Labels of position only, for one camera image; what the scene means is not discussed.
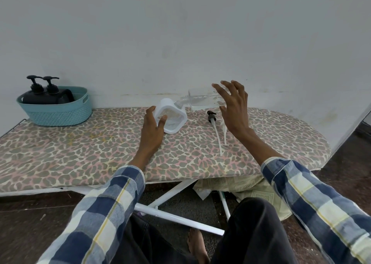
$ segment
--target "plaid shirt sleeve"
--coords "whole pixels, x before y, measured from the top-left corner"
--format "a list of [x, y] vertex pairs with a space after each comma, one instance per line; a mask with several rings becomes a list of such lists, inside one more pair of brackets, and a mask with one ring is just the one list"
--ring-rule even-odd
[[262, 174], [330, 263], [371, 263], [371, 217], [300, 163], [272, 157]]
[[66, 229], [38, 263], [109, 263], [144, 186], [139, 168], [119, 168], [105, 185], [92, 189], [77, 204]]

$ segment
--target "bare foot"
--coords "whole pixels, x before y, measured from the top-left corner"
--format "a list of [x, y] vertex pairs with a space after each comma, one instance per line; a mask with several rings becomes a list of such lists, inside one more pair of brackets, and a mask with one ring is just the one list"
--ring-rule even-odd
[[187, 244], [190, 253], [197, 258], [199, 264], [209, 264], [210, 258], [207, 256], [204, 238], [200, 230], [190, 228], [188, 232]]

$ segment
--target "hand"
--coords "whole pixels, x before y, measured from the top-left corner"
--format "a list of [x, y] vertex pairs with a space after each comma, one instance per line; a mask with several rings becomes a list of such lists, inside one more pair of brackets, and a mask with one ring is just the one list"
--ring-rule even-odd
[[167, 119], [167, 115], [161, 117], [157, 126], [155, 118], [152, 114], [155, 108], [155, 106], [152, 106], [146, 111], [141, 132], [139, 149], [133, 160], [130, 162], [131, 165], [135, 165], [141, 170], [144, 170], [145, 166], [148, 163], [148, 160], [159, 149], [164, 138], [164, 125]]
[[248, 126], [248, 94], [245, 88], [237, 81], [221, 81], [228, 88], [230, 95], [220, 85], [212, 84], [212, 87], [223, 97], [227, 107], [221, 106], [220, 111], [228, 130], [240, 140], [250, 128]]

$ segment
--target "black bottle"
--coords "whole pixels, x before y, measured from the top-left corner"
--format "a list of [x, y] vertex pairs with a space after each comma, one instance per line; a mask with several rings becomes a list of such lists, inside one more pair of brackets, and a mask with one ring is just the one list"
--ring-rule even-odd
[[[36, 83], [35, 79], [41, 78], [48, 81], [49, 85], [44, 90], [44, 87]], [[61, 103], [73, 102], [72, 92], [69, 89], [59, 89], [56, 85], [51, 83], [51, 79], [58, 77], [45, 76], [39, 77], [36, 75], [29, 75], [27, 79], [31, 79], [33, 84], [31, 85], [31, 91], [28, 91], [22, 95], [22, 103], [28, 103], [32, 105], [55, 105]]]

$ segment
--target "person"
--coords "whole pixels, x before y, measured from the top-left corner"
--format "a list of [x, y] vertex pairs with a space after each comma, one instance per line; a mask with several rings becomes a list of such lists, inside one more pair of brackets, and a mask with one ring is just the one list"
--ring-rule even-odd
[[[221, 83], [230, 95], [220, 85], [212, 86], [226, 102], [220, 111], [228, 130], [261, 165], [265, 179], [323, 257], [330, 263], [371, 263], [371, 217], [303, 165], [265, 144], [248, 125], [248, 95], [243, 85]], [[192, 256], [185, 255], [153, 226], [132, 215], [144, 190], [145, 166], [164, 136], [166, 116], [157, 126], [154, 109], [146, 111], [132, 161], [77, 204], [67, 227], [38, 263], [297, 263], [273, 206], [262, 199], [247, 198], [237, 206], [211, 259], [199, 230], [190, 229], [187, 243]]]

